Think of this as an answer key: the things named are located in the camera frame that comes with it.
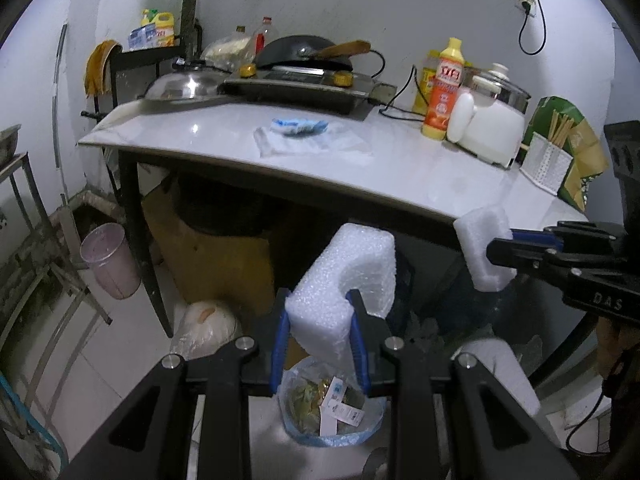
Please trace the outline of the blue-lined trash bin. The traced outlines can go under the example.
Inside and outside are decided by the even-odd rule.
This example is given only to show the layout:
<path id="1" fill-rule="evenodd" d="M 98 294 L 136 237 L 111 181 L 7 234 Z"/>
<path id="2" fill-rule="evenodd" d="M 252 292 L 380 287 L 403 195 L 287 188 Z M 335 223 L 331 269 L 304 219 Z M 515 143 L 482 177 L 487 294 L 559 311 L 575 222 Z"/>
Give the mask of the blue-lined trash bin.
<path id="1" fill-rule="evenodd" d="M 316 448 L 366 442 L 381 428 L 386 410 L 386 400 L 368 398 L 354 375 L 311 356 L 283 374 L 278 402 L 286 433 Z"/>

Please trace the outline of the black wok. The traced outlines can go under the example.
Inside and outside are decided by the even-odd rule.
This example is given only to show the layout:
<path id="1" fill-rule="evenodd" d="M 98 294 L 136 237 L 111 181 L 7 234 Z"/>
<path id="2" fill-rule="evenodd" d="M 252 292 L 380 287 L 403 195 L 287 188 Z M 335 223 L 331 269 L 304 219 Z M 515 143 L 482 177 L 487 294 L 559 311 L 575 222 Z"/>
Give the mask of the black wok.
<path id="1" fill-rule="evenodd" d="M 351 72 L 350 58 L 370 51 L 369 41 L 354 40 L 334 44 L 320 36 L 293 35 L 271 41 L 256 55 L 254 62 L 258 70 L 288 66 Z"/>

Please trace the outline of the black shelf rack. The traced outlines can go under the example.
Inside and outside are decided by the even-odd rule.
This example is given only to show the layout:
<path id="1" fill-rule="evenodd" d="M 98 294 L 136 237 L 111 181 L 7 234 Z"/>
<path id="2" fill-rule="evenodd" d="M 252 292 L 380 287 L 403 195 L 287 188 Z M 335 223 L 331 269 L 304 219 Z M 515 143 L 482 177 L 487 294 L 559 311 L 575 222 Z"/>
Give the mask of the black shelf rack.
<path id="1" fill-rule="evenodd" d="M 112 90 L 104 96 L 89 98 L 80 116 L 100 122 L 120 104 L 140 99 L 146 88 L 162 75 L 171 72 L 170 64 L 176 58 L 184 58 L 186 48 L 181 44 L 172 47 L 124 51 L 110 58 Z"/>

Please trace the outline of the blue white wrapper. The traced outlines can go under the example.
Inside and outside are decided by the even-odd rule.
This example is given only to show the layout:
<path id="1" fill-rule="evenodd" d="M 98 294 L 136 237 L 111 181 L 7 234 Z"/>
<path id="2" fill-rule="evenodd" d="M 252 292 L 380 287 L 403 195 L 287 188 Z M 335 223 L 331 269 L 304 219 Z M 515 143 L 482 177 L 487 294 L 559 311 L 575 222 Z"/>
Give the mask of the blue white wrapper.
<path id="1" fill-rule="evenodd" d="M 325 120 L 273 119 L 270 130 L 282 136 L 309 136 L 326 131 L 329 123 Z"/>

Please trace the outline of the white paper tag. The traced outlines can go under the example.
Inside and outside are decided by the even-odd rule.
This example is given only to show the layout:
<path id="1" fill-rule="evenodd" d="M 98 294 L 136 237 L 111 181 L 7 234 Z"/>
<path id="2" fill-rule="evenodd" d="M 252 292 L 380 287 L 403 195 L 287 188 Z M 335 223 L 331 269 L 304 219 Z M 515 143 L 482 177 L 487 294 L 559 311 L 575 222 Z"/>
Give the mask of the white paper tag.
<path id="1" fill-rule="evenodd" d="M 319 406 L 320 437 L 334 437 L 337 435 L 337 423 L 357 428 L 360 426 L 364 411 L 343 402 L 347 386 L 344 380 L 334 376 L 329 384 L 326 395 Z"/>

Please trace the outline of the white electric cooking pot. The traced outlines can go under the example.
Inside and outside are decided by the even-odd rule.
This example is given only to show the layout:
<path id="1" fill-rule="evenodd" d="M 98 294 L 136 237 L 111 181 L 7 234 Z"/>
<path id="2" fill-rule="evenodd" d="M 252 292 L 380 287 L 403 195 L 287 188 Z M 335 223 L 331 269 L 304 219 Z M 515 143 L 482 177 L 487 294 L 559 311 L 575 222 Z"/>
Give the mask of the white electric cooking pot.
<path id="1" fill-rule="evenodd" d="M 467 68 L 446 138 L 488 164 L 509 168 L 524 138 L 529 99 L 527 91 L 510 81 L 506 66 Z"/>

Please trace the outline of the green yellow rice bag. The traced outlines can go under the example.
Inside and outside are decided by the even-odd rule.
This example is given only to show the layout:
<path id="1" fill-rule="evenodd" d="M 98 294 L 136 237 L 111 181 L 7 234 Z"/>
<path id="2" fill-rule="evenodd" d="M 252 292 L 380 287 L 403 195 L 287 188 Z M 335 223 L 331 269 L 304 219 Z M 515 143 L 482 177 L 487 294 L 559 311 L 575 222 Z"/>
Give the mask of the green yellow rice bag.
<path id="1" fill-rule="evenodd" d="M 518 163 L 521 169 L 534 132 L 545 138 L 548 136 L 554 110 L 574 119 L 574 127 L 570 130 L 562 147 L 573 157 L 573 163 L 555 196 L 575 209 L 584 212 L 588 202 L 590 183 L 608 169 L 608 160 L 600 138 L 573 103 L 559 96 L 546 96 L 538 102 L 525 130 L 523 143 L 518 152 Z"/>

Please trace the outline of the white perforated chopstick holder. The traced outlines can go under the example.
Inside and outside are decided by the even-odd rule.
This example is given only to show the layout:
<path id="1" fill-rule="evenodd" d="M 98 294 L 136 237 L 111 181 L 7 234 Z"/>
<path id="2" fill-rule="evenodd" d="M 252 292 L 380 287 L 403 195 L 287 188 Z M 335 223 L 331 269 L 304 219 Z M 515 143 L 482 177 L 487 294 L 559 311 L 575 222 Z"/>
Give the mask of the white perforated chopstick holder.
<path id="1" fill-rule="evenodd" d="M 537 188 L 556 195 L 572 163 L 573 157 L 570 154 L 534 132 L 521 173 Z"/>

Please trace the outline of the stainless steel sink stand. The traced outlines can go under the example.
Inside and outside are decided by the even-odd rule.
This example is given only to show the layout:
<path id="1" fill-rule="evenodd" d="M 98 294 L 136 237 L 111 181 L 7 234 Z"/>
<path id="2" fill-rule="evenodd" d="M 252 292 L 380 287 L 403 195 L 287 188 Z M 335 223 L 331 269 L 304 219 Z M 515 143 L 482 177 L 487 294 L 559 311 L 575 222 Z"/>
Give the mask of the stainless steel sink stand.
<path id="1" fill-rule="evenodd" d="M 56 235 L 55 227 L 44 209 L 29 156 L 26 152 L 17 151 L 20 130 L 21 126 L 16 124 L 1 131 L 1 182 L 11 185 L 27 229 L 26 247 L 14 252 L 8 262 L 9 272 L 1 275 L 1 343 L 6 344 L 24 309 L 44 281 L 53 278 L 72 300 L 44 347 L 32 379 L 25 384 L 26 391 L 33 396 L 53 351 L 83 304 L 92 307 L 105 324 L 111 324 L 112 319 L 73 267 L 70 252 L 62 246 Z M 28 192 L 39 216 L 38 222 L 32 221 L 18 187 L 15 174 L 19 171 L 26 179 Z"/>

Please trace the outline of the bundle of wooden chopsticks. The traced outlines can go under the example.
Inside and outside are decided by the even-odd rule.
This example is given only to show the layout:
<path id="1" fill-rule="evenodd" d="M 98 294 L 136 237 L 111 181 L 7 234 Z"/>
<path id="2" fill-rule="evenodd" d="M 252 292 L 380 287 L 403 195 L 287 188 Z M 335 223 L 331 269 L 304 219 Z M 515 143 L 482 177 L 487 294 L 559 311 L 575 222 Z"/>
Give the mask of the bundle of wooden chopsticks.
<path id="1" fill-rule="evenodd" d="M 556 110 L 552 112 L 550 128 L 547 139 L 558 148 L 562 148 L 566 142 L 570 130 L 574 127 L 574 119 L 567 114 L 559 114 Z"/>

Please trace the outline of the gold cracker wrapper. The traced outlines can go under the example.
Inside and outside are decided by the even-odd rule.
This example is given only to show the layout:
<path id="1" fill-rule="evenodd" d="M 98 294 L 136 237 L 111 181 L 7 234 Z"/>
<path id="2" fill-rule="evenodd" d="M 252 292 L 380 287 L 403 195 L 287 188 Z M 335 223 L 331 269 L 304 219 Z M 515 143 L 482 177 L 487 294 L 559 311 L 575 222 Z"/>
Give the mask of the gold cracker wrapper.
<path id="1" fill-rule="evenodd" d="M 288 412 L 302 434 L 320 434 L 321 405 L 329 391 L 329 379 L 312 382 L 298 378 L 288 393 Z"/>

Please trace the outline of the steel wok lid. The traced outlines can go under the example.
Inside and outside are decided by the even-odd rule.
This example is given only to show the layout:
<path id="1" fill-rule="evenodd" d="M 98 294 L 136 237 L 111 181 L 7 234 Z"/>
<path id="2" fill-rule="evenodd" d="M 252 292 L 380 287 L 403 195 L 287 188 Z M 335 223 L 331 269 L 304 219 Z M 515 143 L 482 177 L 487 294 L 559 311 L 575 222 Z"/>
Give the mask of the steel wok lid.
<path id="1" fill-rule="evenodd" d="M 216 72 L 175 72 L 157 78 L 144 92 L 143 99 L 154 103 L 204 103 L 218 96 L 218 87 L 228 75 Z"/>

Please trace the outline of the brown cardboard sheet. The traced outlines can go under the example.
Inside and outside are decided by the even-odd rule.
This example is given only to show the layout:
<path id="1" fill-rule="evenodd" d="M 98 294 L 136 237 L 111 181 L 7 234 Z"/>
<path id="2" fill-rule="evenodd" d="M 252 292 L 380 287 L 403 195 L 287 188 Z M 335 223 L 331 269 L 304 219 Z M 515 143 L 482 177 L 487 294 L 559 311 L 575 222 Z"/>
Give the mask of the brown cardboard sheet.
<path id="1" fill-rule="evenodd" d="M 174 193 L 157 186 L 142 200 L 152 237 L 183 300 L 221 300 L 248 322 L 268 312 L 276 293 L 269 244 L 261 238 L 213 236 L 175 212 Z"/>

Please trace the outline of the wall power outlet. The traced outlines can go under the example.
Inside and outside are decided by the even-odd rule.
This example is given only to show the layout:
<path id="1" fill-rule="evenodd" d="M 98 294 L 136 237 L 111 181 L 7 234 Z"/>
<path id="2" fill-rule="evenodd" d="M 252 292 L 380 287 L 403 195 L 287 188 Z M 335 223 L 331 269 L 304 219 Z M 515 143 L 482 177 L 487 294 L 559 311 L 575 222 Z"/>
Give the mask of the wall power outlet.
<path id="1" fill-rule="evenodd" d="M 518 10 L 523 11 L 530 18 L 533 18 L 536 15 L 536 0 L 514 0 L 515 6 Z"/>

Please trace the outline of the yellow cloth on rack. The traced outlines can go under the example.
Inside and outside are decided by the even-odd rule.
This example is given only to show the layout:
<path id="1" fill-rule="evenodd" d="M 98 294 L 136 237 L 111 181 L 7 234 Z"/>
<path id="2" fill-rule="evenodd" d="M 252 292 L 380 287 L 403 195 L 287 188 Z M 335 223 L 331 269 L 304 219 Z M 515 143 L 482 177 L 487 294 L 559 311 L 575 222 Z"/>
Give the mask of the yellow cloth on rack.
<path id="1" fill-rule="evenodd" d="M 110 58 L 122 52 L 122 46 L 113 39 L 98 44 L 91 52 L 85 71 L 84 88 L 89 98 L 104 96 L 112 90 Z"/>

